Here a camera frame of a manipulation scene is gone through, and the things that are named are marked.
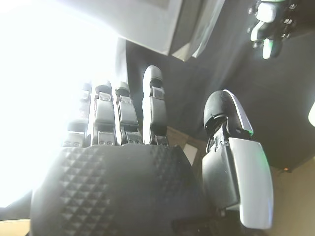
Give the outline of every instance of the silver thumb panel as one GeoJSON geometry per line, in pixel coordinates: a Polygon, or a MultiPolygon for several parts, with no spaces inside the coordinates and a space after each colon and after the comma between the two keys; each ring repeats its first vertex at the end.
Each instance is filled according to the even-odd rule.
{"type": "Polygon", "coordinates": [[[229,138],[240,193],[242,224],[269,229],[273,215],[273,187],[267,158],[258,142],[229,138]]]}

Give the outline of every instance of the gray floor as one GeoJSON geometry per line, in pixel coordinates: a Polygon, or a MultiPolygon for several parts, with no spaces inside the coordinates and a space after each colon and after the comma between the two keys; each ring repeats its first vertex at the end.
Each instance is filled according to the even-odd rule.
{"type": "Polygon", "coordinates": [[[246,30],[253,18],[250,0],[226,0],[203,54],[181,62],[127,43],[129,86],[141,112],[141,81],[146,67],[159,66],[169,125],[206,140],[203,109],[218,89],[231,90],[241,101],[254,128],[254,139],[265,149],[269,163],[293,169],[315,155],[315,127],[308,113],[315,101],[315,1],[304,0],[297,32],[281,55],[264,60],[254,50],[246,30]]]}

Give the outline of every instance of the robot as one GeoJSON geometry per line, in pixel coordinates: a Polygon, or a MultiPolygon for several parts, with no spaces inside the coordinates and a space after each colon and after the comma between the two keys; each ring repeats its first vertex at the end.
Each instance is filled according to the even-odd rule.
{"type": "Polygon", "coordinates": [[[270,169],[235,95],[216,91],[205,105],[200,186],[182,149],[169,145],[156,66],[143,93],[141,131],[126,82],[82,86],[60,153],[33,190],[29,236],[211,235],[228,211],[246,228],[270,228],[270,169]]]}
{"type": "Polygon", "coordinates": [[[256,16],[256,23],[248,28],[253,48],[262,47],[264,59],[276,58],[285,39],[296,26],[296,13],[300,0],[263,0],[257,1],[248,9],[256,16]]]}

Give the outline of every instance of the diamond textured pad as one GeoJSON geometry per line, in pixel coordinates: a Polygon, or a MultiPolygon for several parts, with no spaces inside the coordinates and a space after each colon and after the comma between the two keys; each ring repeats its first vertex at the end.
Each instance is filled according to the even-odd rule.
{"type": "Polygon", "coordinates": [[[206,214],[202,191],[180,147],[71,147],[62,149],[33,191],[31,233],[175,235],[174,220],[206,214]]]}

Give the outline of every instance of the beige wall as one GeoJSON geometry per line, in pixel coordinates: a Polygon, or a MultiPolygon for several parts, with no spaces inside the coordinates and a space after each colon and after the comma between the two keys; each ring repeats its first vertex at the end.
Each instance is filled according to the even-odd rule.
{"type": "Polygon", "coordinates": [[[293,173],[272,169],[274,221],[269,236],[315,236],[315,159],[293,173]]]}

